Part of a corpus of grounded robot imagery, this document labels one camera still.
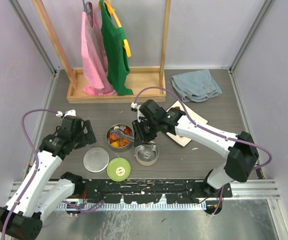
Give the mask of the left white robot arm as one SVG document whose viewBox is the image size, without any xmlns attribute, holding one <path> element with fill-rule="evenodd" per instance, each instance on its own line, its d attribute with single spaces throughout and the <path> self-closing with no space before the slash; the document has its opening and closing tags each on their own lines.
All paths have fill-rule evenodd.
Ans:
<svg viewBox="0 0 288 240">
<path fill-rule="evenodd" d="M 91 122 L 65 115 L 55 133 L 47 135 L 37 152 L 37 160 L 26 178 L 5 204 L 0 206 L 2 237 L 36 239 L 44 220 L 67 197 L 79 198 L 84 192 L 82 177 L 64 173 L 50 193 L 42 194 L 48 180 L 74 149 L 96 143 Z"/>
</svg>

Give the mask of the round steel lid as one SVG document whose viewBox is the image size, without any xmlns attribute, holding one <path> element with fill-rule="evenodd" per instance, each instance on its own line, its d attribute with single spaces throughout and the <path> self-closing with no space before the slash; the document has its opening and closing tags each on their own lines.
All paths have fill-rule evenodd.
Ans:
<svg viewBox="0 0 288 240">
<path fill-rule="evenodd" d="M 86 152 L 83 158 L 83 165 L 91 173 L 104 171 L 110 161 L 108 152 L 101 147 L 91 148 Z"/>
</svg>

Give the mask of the large round steel tin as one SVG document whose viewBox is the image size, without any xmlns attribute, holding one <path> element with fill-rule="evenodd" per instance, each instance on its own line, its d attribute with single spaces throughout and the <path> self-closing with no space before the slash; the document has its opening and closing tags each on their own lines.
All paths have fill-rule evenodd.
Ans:
<svg viewBox="0 0 288 240">
<path fill-rule="evenodd" d="M 121 137 L 119 137 L 119 140 L 117 141 L 118 144 L 119 144 L 119 147 L 116 147 L 116 148 L 115 148 L 115 147 L 112 147 L 112 146 L 111 146 L 111 143 L 110 143 L 110 141 L 109 141 L 109 137 L 108 137 L 108 136 L 109 136 L 109 134 L 110 134 L 111 132 L 113 132 L 114 128 L 119 128 L 119 129 L 121 129 L 121 130 L 123 131 L 126 127 L 131 128 L 130 126 L 128 126 L 128 125 L 126 125 L 126 124 L 119 123 L 119 124 L 115 124 L 115 125 L 111 126 L 111 127 L 107 130 L 107 133 L 106 133 L 107 142 L 108 142 L 109 146 L 110 146 L 111 148 L 113 148 L 114 150 L 123 151 L 123 150 L 126 150 L 126 149 L 128 149 L 128 148 L 131 148 L 131 147 L 133 146 L 133 142 L 131 142 L 130 140 L 127 140 L 127 139 L 125 139 L 125 138 L 121 138 Z"/>
</svg>

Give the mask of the yellow food piece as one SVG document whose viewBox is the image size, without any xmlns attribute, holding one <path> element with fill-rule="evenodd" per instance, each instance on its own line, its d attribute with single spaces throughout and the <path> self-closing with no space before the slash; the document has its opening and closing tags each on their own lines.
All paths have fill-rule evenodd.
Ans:
<svg viewBox="0 0 288 240">
<path fill-rule="evenodd" d="M 116 141 L 116 142 L 111 143 L 111 146 L 118 148 L 118 147 L 119 147 L 119 144 L 118 144 L 118 142 Z"/>
</svg>

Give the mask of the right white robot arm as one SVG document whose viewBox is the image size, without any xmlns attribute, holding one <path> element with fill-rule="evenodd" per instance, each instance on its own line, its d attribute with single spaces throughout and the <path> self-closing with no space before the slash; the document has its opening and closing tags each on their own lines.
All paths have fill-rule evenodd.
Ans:
<svg viewBox="0 0 288 240">
<path fill-rule="evenodd" d="M 134 146 L 147 145 L 157 137 L 158 132 L 163 132 L 189 138 L 225 159 L 221 166 L 210 170 L 203 180 L 202 190 L 209 197 L 216 196 L 230 182 L 245 183 L 259 158 L 249 133 L 243 131 L 235 134 L 198 123 L 184 107 L 164 110 L 149 99 L 142 105 L 133 102 L 131 110 L 137 112 L 137 120 L 132 122 Z"/>
</svg>

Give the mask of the small steel bowl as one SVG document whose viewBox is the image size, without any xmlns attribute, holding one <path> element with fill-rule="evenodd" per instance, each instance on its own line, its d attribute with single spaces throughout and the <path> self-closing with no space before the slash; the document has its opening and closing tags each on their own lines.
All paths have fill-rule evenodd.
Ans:
<svg viewBox="0 0 288 240">
<path fill-rule="evenodd" d="M 148 144 L 143 144 L 135 147 L 135 158 L 143 166 L 153 165 L 159 158 L 158 145 L 151 141 Z"/>
</svg>

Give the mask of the orange food piece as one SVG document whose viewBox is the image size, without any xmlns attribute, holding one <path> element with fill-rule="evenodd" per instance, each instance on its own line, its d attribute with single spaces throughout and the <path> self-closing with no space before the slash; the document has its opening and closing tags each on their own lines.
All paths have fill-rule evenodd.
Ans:
<svg viewBox="0 0 288 240">
<path fill-rule="evenodd" d="M 118 137 L 114 132 L 111 132 L 111 133 L 109 134 L 108 137 L 109 137 L 109 141 L 110 141 L 110 143 L 119 140 L 119 137 Z"/>
</svg>

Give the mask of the red food piece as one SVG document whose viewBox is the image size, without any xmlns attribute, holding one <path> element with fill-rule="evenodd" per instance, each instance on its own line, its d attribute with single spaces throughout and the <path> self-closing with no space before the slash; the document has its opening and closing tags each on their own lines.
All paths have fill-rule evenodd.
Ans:
<svg viewBox="0 0 288 240">
<path fill-rule="evenodd" d="M 129 127 L 126 127 L 123 132 L 126 134 L 126 135 L 129 135 L 129 136 L 132 136 L 132 130 L 131 128 Z"/>
</svg>

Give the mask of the green round lid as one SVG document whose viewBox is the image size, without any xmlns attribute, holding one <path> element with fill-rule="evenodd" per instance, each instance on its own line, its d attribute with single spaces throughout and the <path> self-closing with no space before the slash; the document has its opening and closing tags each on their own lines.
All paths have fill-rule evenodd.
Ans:
<svg viewBox="0 0 288 240">
<path fill-rule="evenodd" d="M 129 161 L 124 158 L 115 158 L 111 160 L 107 166 L 108 177 L 116 182 L 126 180 L 131 173 L 131 165 Z"/>
</svg>

